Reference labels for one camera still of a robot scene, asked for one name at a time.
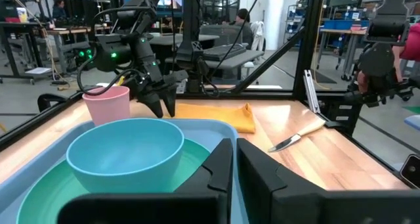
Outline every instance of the light blue bowl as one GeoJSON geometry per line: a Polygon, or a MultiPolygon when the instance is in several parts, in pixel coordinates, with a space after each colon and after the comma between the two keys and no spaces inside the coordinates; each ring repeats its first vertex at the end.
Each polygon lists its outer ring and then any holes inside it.
{"type": "Polygon", "coordinates": [[[184,134],[158,119],[127,119],[95,127],[67,149],[74,175],[89,192],[171,192],[184,134]]]}

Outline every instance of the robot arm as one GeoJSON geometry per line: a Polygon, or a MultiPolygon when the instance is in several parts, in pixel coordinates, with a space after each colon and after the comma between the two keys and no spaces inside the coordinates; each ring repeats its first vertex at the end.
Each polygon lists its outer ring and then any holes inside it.
{"type": "Polygon", "coordinates": [[[359,59],[359,69],[368,81],[368,91],[353,91],[345,95],[346,100],[378,106],[386,102],[386,96],[412,96],[412,89],[420,86],[417,78],[398,82],[394,68],[393,45],[404,46],[408,37],[410,23],[408,9],[404,0],[384,0],[370,21],[364,41],[370,43],[359,59]]]}
{"type": "Polygon", "coordinates": [[[186,79],[188,74],[181,70],[163,76],[148,42],[149,39],[144,35],[146,29],[156,19],[158,1],[129,0],[121,8],[102,11],[94,17],[92,30],[95,28],[95,20],[103,14],[116,12],[117,20],[111,34],[95,35],[95,31],[89,34],[94,55],[79,67],[77,74],[77,83],[84,93],[100,95],[124,76],[126,79],[124,85],[130,88],[130,95],[145,104],[157,117],[163,117],[160,100],[164,101],[169,114],[175,115],[177,82],[186,79]],[[117,77],[108,87],[95,94],[84,90],[80,80],[82,69],[91,62],[100,71],[117,73],[117,77]],[[121,67],[122,64],[128,63],[129,66],[121,67]]]}

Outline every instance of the light blue tray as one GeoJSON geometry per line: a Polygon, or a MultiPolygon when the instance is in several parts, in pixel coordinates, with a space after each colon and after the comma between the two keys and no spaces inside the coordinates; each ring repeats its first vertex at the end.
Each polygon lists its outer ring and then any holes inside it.
{"type": "Polygon", "coordinates": [[[420,130],[420,115],[407,117],[404,122],[416,130],[420,130]]]}
{"type": "MultiPolygon", "coordinates": [[[[248,224],[248,218],[243,203],[242,192],[238,180],[236,166],[236,130],[223,122],[215,120],[167,120],[177,125],[187,139],[191,139],[210,151],[222,139],[229,138],[234,147],[234,182],[232,187],[231,223],[248,224]]],[[[53,143],[48,149],[36,156],[31,162],[17,171],[12,177],[0,184],[0,223],[15,224],[20,204],[30,187],[55,164],[63,161],[70,143],[82,133],[93,128],[93,122],[87,122],[74,127],[53,143]]]]}

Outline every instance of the wooden handle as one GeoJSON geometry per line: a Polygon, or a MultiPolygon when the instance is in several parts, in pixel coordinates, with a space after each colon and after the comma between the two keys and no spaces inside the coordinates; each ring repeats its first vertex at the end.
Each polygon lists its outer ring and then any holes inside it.
{"type": "Polygon", "coordinates": [[[305,128],[301,129],[298,134],[300,136],[303,135],[307,135],[309,133],[312,133],[314,131],[317,131],[319,129],[321,129],[324,125],[325,125],[326,121],[322,120],[322,119],[317,119],[315,122],[313,122],[312,124],[306,126],[305,128]]]}

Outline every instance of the blue bin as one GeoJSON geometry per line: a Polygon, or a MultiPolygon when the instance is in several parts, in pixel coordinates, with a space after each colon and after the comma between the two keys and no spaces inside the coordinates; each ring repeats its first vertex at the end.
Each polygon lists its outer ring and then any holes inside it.
{"type": "Polygon", "coordinates": [[[324,22],[324,29],[335,30],[335,20],[326,20],[324,22]]]}
{"type": "Polygon", "coordinates": [[[335,20],[336,30],[349,30],[353,25],[353,20],[335,20]]]}
{"type": "Polygon", "coordinates": [[[362,20],[362,27],[368,27],[369,26],[369,20],[362,20]]]}

